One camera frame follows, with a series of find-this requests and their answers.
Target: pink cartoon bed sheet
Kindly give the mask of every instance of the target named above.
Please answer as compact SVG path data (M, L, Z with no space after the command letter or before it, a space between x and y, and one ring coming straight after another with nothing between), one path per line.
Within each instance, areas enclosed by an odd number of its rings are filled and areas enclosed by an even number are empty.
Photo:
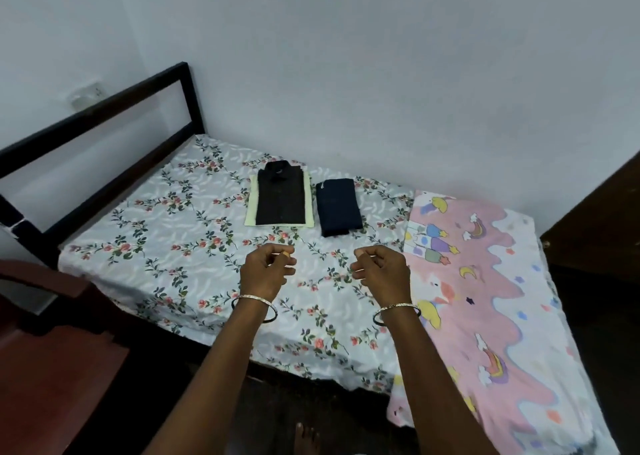
M404 255L424 328L502 455L618 453L531 218L418 191ZM387 415L413 425L401 376Z

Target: human arm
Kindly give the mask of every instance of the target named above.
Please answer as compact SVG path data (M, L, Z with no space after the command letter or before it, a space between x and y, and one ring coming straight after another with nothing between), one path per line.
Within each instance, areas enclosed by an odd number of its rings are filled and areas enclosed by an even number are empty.
M293 246L265 244L246 257L240 293L273 301L295 273ZM267 315L261 301L241 298L196 375L143 455L222 454L253 338Z
M402 253L370 246L355 254L353 278L362 280L380 307L412 303L410 271ZM413 309L390 308L381 315L396 345L421 453L498 455Z

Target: bare foot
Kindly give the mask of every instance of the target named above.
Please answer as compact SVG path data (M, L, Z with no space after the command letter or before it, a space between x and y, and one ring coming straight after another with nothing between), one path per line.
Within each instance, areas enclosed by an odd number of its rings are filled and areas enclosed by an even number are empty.
M294 455L319 455L320 434L313 428L308 428L298 423L296 425L296 437L293 442Z

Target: light green cloth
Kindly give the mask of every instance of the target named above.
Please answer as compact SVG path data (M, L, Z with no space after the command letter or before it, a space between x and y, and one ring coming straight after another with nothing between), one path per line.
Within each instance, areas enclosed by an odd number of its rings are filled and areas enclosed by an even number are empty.
M251 191L249 191L249 203L246 210L245 226L255 226L255 215L258 213L258 176L249 176L251 179ZM314 208L311 201L311 179L309 173L303 171L303 180L305 184L305 223L304 224L271 224L260 226L298 226L303 228L314 227Z

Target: shirt collar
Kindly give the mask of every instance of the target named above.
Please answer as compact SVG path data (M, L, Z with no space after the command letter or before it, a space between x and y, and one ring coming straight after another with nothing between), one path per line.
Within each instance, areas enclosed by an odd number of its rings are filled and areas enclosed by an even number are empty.
M264 171L270 181L284 181L293 175L293 167L286 160L267 162Z

